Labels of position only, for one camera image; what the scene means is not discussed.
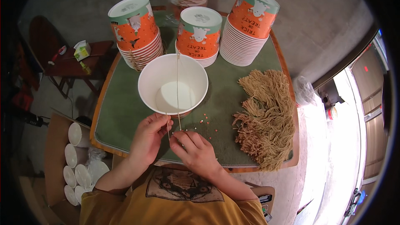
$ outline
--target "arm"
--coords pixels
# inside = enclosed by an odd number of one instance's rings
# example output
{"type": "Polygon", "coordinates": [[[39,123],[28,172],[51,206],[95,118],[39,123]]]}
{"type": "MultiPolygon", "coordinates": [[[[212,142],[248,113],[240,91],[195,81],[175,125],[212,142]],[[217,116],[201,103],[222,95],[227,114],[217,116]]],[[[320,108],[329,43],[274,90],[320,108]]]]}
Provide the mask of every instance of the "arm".
{"type": "Polygon", "coordinates": [[[161,138],[167,133],[167,127],[173,125],[171,117],[154,113],[139,123],[130,154],[116,168],[104,174],[95,188],[115,195],[124,195],[156,159],[161,138]]]}
{"type": "Polygon", "coordinates": [[[196,132],[176,131],[170,139],[172,151],[192,172],[207,179],[234,201],[258,199],[243,182],[231,177],[218,163],[212,145],[196,132]]]}

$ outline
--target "person's left hand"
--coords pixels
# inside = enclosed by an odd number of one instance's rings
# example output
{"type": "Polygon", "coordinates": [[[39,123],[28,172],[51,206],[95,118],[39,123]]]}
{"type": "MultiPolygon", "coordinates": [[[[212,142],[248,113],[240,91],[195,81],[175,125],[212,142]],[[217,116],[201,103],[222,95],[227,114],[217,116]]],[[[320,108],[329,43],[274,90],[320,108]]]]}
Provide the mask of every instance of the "person's left hand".
{"type": "Polygon", "coordinates": [[[135,167],[141,165],[147,168],[154,162],[161,138],[171,129],[173,123],[171,116],[160,113],[154,113],[139,123],[128,156],[135,167]]]}

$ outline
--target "hand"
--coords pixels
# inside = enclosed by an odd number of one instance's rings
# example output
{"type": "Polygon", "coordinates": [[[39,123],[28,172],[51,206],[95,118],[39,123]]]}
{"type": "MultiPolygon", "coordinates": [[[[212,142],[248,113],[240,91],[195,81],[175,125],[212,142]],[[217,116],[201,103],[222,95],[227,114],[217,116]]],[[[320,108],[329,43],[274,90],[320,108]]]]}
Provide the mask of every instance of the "hand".
{"type": "Polygon", "coordinates": [[[214,148],[204,137],[192,131],[176,131],[170,138],[171,150],[182,159],[182,162],[192,172],[207,179],[209,182],[217,177],[223,167],[215,158],[214,148]]]}
{"type": "Polygon", "coordinates": [[[154,162],[160,149],[161,138],[171,129],[173,123],[171,116],[159,113],[154,113],[139,123],[128,156],[132,165],[147,168],[154,162]]]}

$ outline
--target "bundle of cut string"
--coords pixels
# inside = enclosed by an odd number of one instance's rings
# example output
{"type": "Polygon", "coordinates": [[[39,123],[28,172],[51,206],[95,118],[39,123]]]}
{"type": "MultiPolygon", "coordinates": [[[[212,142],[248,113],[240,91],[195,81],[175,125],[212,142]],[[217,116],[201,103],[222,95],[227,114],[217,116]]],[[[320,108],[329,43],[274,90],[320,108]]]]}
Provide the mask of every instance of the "bundle of cut string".
{"type": "Polygon", "coordinates": [[[280,71],[253,70],[239,84],[250,97],[242,104],[246,111],[233,115],[233,125],[241,121],[235,142],[261,171],[277,171],[293,148],[295,130],[287,77],[280,71]]]}

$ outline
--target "bottle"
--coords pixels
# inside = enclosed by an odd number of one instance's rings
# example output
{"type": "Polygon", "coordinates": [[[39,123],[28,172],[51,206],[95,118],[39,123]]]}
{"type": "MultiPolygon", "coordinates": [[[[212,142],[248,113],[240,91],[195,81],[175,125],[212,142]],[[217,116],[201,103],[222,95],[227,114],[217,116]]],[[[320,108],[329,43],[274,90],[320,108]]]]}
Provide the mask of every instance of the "bottle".
{"type": "Polygon", "coordinates": [[[90,75],[92,73],[92,70],[89,68],[89,66],[87,66],[81,61],[79,63],[82,66],[83,71],[86,72],[87,75],[90,75]]]}

